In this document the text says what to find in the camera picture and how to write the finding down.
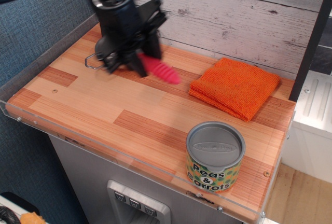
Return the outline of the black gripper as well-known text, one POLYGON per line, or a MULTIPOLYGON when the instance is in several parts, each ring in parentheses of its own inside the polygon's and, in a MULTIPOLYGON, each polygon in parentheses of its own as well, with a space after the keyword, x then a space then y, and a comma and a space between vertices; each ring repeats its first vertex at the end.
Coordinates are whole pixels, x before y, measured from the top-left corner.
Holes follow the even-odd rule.
POLYGON ((147 56, 162 59, 157 30, 167 18, 160 8, 161 0, 150 0, 140 6, 136 6, 134 0, 92 0, 92 6, 99 19, 102 37, 108 35, 121 44, 118 52, 121 66, 126 65, 140 77, 146 77, 137 52, 140 50, 147 56))

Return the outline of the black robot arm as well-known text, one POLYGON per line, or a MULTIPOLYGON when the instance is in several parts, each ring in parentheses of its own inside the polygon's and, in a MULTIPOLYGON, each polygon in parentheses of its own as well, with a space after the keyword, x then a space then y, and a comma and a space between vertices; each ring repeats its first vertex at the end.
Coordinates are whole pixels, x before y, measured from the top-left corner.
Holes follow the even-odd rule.
POLYGON ((89 1, 102 34, 95 45, 98 60, 103 61, 110 73, 126 65, 145 77, 146 69, 137 51, 161 59, 157 30, 167 19, 160 8, 161 0, 150 0, 140 6, 135 0, 89 1))

